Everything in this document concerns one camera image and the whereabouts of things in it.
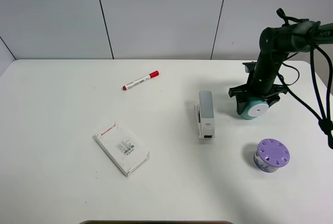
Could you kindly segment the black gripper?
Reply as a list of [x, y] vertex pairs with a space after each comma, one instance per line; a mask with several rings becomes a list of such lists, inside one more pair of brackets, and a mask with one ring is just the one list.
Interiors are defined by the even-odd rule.
[[237, 114], [248, 114], [249, 97], [266, 98], [269, 107], [279, 102], [278, 94], [286, 94], [288, 91], [285, 86], [274, 84], [276, 76], [273, 68], [256, 65], [254, 72], [249, 73], [245, 84], [230, 88], [228, 94], [230, 97], [236, 97]]

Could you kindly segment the dark green robot arm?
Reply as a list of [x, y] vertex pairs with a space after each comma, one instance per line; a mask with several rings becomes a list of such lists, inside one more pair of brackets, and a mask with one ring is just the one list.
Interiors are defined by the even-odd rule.
[[288, 93], [286, 85], [274, 83], [277, 72], [290, 53], [309, 52], [310, 43], [332, 44], [332, 23], [320, 26], [314, 21], [304, 21], [263, 30], [257, 61], [243, 63], [249, 74], [247, 83], [228, 91], [230, 97], [236, 98], [237, 114], [246, 112], [252, 100], [272, 106], [280, 100], [280, 93]]

